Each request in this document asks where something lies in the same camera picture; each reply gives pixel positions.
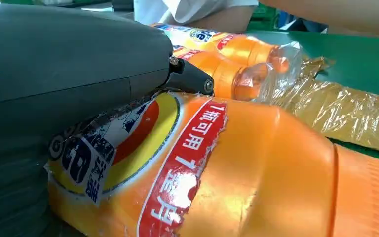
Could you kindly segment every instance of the yellow liquid bottle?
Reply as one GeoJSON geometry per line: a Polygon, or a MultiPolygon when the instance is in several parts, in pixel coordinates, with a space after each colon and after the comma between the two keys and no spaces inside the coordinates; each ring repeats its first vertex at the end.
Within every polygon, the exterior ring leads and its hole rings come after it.
{"type": "Polygon", "coordinates": [[[86,127],[47,166],[86,236],[379,236],[379,159],[279,107],[162,93],[86,127]]]}
{"type": "Polygon", "coordinates": [[[302,62],[300,46],[296,42],[279,46],[243,34],[161,23],[155,23],[152,26],[163,30],[172,44],[182,45],[189,49],[219,52],[231,61],[246,66],[270,63],[278,72],[287,73],[300,68],[302,62]]]}

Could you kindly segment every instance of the yellow circle logo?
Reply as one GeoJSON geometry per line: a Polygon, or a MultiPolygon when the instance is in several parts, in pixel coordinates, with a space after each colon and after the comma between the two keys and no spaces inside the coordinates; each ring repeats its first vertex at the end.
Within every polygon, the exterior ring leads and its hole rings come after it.
{"type": "Polygon", "coordinates": [[[78,124],[51,141],[51,177],[79,195],[90,177],[104,180],[103,193],[121,187],[150,166],[175,131],[180,113],[178,98],[162,93],[132,110],[120,108],[78,124]]]}

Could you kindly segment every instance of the bottle label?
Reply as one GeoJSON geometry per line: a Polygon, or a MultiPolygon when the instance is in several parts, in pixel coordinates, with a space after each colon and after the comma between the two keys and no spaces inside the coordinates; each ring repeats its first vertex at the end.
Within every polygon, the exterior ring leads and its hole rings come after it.
{"type": "Polygon", "coordinates": [[[153,225],[173,236],[226,112],[218,98],[162,93],[57,134],[46,165],[50,205],[88,236],[146,237],[153,225]]]}
{"type": "Polygon", "coordinates": [[[207,156],[226,124],[226,104],[207,101],[166,157],[143,206],[139,236],[171,236],[188,212],[207,156]]]}
{"type": "Polygon", "coordinates": [[[224,37],[223,39],[221,39],[219,41],[219,43],[217,44],[217,49],[222,50],[227,45],[227,43],[229,43],[229,41],[232,40],[235,36],[236,35],[234,35],[234,34],[229,34],[226,37],[224,37]]]}
{"type": "Polygon", "coordinates": [[[206,29],[198,29],[185,26],[171,26],[160,23],[153,24],[152,26],[163,30],[173,44],[183,45],[189,48],[194,48],[195,45],[205,45],[228,34],[206,29]]]}
{"type": "Polygon", "coordinates": [[[187,48],[180,46],[180,45],[174,45],[173,55],[177,58],[181,58],[181,59],[188,61],[190,58],[192,58],[194,55],[196,55],[200,52],[202,52],[202,51],[187,49],[187,48]]]}

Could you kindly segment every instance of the green table surface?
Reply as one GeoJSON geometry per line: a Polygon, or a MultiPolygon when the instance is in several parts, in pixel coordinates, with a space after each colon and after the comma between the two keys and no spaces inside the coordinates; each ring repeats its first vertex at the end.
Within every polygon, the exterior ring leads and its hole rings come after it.
{"type": "MultiPolygon", "coordinates": [[[[325,56],[335,61],[317,79],[379,94],[379,38],[310,32],[251,31],[248,34],[272,44],[297,41],[307,56],[325,56]]],[[[379,151],[337,140],[333,142],[379,158],[379,151]]]]}

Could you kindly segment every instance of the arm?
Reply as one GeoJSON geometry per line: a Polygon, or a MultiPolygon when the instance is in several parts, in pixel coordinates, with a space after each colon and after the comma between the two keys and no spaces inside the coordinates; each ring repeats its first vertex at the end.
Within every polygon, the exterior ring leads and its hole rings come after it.
{"type": "Polygon", "coordinates": [[[379,0],[260,0],[298,17],[379,34],[379,0]]]}

